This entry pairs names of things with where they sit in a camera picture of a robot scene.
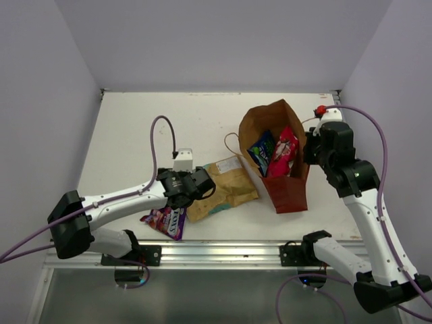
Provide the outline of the purple candy bag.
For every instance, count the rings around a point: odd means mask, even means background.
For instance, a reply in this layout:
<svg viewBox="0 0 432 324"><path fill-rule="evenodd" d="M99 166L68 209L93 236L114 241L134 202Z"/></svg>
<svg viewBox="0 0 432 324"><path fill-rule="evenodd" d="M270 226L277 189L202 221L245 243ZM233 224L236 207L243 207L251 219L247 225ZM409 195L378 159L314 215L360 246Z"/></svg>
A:
<svg viewBox="0 0 432 324"><path fill-rule="evenodd" d="M141 222L175 241L182 239L185 220L185 208L172 209L170 207L152 209L148 215L140 218Z"/></svg>

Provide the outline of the pink chips bag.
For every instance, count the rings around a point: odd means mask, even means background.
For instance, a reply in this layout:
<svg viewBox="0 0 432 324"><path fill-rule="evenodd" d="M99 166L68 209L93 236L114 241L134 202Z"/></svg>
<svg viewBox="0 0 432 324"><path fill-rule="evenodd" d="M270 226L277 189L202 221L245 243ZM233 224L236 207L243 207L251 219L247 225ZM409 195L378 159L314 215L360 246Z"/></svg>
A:
<svg viewBox="0 0 432 324"><path fill-rule="evenodd" d="M276 143L271 162L268 166L267 177L276 178L288 176L291 173L299 147L299 140L291 127L286 126Z"/></svg>

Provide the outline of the tan kraft snack bag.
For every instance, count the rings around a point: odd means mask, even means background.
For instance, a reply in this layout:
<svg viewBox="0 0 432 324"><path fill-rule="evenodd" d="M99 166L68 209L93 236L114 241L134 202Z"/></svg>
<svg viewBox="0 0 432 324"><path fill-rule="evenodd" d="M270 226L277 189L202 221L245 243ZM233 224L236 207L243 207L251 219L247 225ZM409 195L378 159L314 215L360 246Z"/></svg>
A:
<svg viewBox="0 0 432 324"><path fill-rule="evenodd" d="M188 220L196 223L212 214L258 199L259 194L241 159L237 156L203 167L216 185L215 192L187 208Z"/></svg>

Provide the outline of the blue snack bag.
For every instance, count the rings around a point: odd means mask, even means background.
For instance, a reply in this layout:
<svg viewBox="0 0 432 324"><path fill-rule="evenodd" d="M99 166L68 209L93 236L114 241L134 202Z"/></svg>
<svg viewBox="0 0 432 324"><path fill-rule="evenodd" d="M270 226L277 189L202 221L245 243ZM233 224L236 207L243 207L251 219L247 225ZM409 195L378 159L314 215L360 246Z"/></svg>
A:
<svg viewBox="0 0 432 324"><path fill-rule="evenodd" d="M266 130L262 136L247 150L252 160L258 166L259 172L265 178L268 166L275 150L275 140L272 133Z"/></svg>

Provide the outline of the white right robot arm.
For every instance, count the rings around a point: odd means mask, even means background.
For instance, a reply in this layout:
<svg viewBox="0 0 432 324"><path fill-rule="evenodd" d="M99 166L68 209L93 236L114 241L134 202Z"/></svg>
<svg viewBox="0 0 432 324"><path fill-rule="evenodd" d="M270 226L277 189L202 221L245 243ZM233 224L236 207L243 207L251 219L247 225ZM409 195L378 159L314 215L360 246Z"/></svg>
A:
<svg viewBox="0 0 432 324"><path fill-rule="evenodd" d="M431 278L406 256L379 196L380 180L371 163L355 157L354 133L342 121L325 122L306 132L304 162L319 165L351 212L369 260L364 261L322 230L305 235L300 249L309 265L333 267L354 288L370 314L431 291Z"/></svg>

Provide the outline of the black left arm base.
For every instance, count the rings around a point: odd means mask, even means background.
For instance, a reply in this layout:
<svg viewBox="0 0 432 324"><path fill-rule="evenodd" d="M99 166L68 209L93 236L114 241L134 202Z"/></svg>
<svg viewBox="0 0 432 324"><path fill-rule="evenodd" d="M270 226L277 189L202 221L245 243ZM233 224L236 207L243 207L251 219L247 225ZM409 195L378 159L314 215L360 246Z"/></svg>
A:
<svg viewBox="0 0 432 324"><path fill-rule="evenodd" d="M126 256L114 258L107 254L101 257L102 266L141 266L158 267L161 263L162 246L161 245L140 245L134 248Z"/></svg>

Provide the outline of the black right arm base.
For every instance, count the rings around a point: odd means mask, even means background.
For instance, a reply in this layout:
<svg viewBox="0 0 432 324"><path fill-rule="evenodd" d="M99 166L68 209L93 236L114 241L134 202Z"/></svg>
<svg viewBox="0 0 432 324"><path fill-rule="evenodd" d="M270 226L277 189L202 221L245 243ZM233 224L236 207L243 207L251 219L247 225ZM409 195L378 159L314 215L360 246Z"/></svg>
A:
<svg viewBox="0 0 432 324"><path fill-rule="evenodd" d="M308 259L295 241L288 241L279 246L279 259L282 267L314 267L318 263Z"/></svg>

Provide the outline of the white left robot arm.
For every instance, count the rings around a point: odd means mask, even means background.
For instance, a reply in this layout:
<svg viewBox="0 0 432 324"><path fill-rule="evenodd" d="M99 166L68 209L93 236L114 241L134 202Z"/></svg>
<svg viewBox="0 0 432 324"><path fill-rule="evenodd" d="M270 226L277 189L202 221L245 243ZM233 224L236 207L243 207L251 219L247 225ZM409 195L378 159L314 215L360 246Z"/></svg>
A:
<svg viewBox="0 0 432 324"><path fill-rule="evenodd" d="M71 259L84 252L98 252L133 265L140 257L136 236L128 229L107 229L108 223L152 209L186 209L216 190L202 167L192 171L160 168L155 175L147 183L99 196L66 192L47 220L57 257Z"/></svg>

